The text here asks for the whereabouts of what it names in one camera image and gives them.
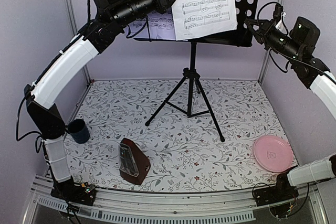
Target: music stand tripod base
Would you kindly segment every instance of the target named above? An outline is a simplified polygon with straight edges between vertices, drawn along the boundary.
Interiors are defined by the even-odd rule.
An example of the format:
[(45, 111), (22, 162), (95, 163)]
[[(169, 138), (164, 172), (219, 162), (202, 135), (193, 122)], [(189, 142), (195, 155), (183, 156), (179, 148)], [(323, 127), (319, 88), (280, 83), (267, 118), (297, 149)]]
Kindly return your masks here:
[[(176, 87), (173, 89), (173, 91), (168, 95), (168, 97), (163, 101), (163, 103), (159, 106), (159, 108), (154, 112), (154, 114), (151, 116), (151, 118), (149, 118), (149, 120), (145, 123), (146, 126), (149, 126), (150, 123), (153, 121), (153, 119), (156, 117), (156, 115), (163, 109), (163, 107), (168, 104), (170, 106), (172, 106), (173, 108), (183, 112), (184, 114), (187, 115), (188, 118), (192, 118), (194, 116), (198, 116), (198, 115), (203, 115), (206, 113), (210, 113), (212, 120), (216, 126), (216, 129), (218, 131), (219, 134), (219, 138), (222, 142), (225, 142), (225, 139), (223, 137), (223, 134), (221, 132), (221, 128), (218, 125), (216, 116), (211, 108), (211, 105), (209, 103), (208, 98), (206, 97), (205, 91), (201, 85), (201, 82), (199, 81), (200, 79), (200, 75), (197, 73), (196, 69), (195, 69), (195, 63), (196, 63), (196, 46), (197, 46), (197, 42), (192, 41), (191, 42), (191, 60), (190, 60), (190, 68), (185, 68), (183, 69), (183, 78), (182, 80), (176, 85)], [(176, 106), (175, 104), (171, 103), (169, 100), (170, 98), (175, 94), (175, 92), (181, 87), (181, 85), (187, 80), (189, 79), (189, 92), (188, 92), (188, 107), (187, 107), (187, 111), (179, 108), (178, 106)], [(207, 111), (202, 111), (202, 112), (198, 112), (195, 114), (192, 114), (192, 103), (193, 103), (193, 91), (194, 91), (194, 83), (197, 86), (197, 91), (200, 92), (203, 96), (203, 99), (206, 103), (206, 106), (208, 108)]]

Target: metronome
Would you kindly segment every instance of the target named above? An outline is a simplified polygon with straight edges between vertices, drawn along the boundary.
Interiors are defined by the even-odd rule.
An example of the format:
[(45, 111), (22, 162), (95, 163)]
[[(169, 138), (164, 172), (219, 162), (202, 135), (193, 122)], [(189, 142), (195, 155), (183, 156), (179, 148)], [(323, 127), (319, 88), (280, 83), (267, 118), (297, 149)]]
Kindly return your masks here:
[(119, 144), (119, 161), (120, 176), (135, 185), (142, 184), (151, 168), (147, 156), (127, 138)]

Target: plate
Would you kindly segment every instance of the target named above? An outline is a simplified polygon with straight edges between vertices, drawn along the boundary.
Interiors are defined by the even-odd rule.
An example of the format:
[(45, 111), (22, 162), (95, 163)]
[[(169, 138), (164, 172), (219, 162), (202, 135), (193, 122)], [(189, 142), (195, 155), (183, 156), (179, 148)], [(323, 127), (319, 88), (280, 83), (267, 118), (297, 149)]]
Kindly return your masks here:
[(262, 136), (254, 143), (253, 152), (258, 164), (274, 173), (286, 171), (293, 162), (291, 147), (277, 136)]

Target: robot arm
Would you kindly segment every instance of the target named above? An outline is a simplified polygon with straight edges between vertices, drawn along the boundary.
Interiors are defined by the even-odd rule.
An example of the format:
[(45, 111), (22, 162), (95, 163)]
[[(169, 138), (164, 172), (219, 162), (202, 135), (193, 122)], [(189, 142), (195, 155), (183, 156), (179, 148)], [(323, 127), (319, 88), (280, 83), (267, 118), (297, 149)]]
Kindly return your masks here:
[(51, 168), (54, 190), (51, 195), (92, 205), (95, 190), (85, 184), (76, 186), (68, 169), (64, 149), (66, 126), (55, 100), (75, 74), (113, 43), (124, 28), (152, 11), (165, 13), (176, 0), (94, 0), (96, 18), (85, 24), (70, 44), (59, 52), (40, 77), (27, 85), (27, 111), (43, 137), (45, 159)]
[[(291, 63), (299, 80), (326, 105), (336, 119), (336, 79), (329, 68), (312, 53), (320, 30), (309, 20), (298, 17), (290, 37), (278, 30), (284, 8), (276, 3), (272, 20), (247, 19), (245, 24), (266, 50), (281, 54)], [(254, 191), (258, 205), (287, 200), (297, 196), (296, 187), (310, 182), (323, 182), (336, 177), (336, 155), (298, 166), (278, 175), (272, 188)]]

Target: music stand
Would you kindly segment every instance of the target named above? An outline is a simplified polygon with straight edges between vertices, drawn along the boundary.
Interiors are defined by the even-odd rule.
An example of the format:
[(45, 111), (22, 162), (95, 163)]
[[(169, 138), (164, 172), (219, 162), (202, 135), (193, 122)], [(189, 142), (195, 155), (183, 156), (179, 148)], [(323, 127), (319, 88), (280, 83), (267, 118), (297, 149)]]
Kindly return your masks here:
[[(168, 104), (177, 110), (185, 113), (188, 118), (197, 115), (203, 115), (206, 113), (210, 113), (213, 122), (216, 126), (216, 129), (219, 134), (219, 138), (222, 142), (225, 141), (223, 134), (221, 132), (221, 128), (218, 125), (216, 120), (216, 116), (211, 108), (211, 105), (206, 97), (205, 91), (199, 81), (200, 75), (197, 73), (195, 69), (196, 63), (196, 47), (197, 43), (211, 43), (211, 44), (223, 44), (223, 45), (232, 45), (237, 47), (251, 47), (252, 46), (252, 33), (247, 29), (244, 21), (246, 18), (254, 18), (257, 11), (258, 0), (236, 0), (236, 10), (237, 10), (237, 30), (226, 31), (223, 33), (209, 35), (203, 38), (198, 39), (190, 39), (187, 42), (191, 43), (191, 57), (190, 57), (190, 67), (183, 69), (183, 78), (177, 84), (177, 86), (173, 89), (173, 91), (168, 95), (168, 97), (163, 101), (160, 107), (154, 112), (151, 118), (145, 123), (146, 126), (149, 126), (152, 120), (156, 117), (156, 115), (162, 110), (162, 108)], [(138, 41), (149, 41), (148, 39), (136, 39)], [(151, 41), (170, 41), (170, 40), (162, 40), (162, 39), (152, 39)], [(189, 79), (189, 92), (188, 92), (188, 106), (187, 111), (182, 110), (178, 106), (172, 104), (169, 100), (174, 95), (174, 93), (181, 87), (181, 85)], [(193, 91), (194, 91), (194, 83), (196, 84), (197, 90), (202, 94), (203, 99), (207, 105), (208, 110), (192, 114), (192, 101), (193, 101)]]

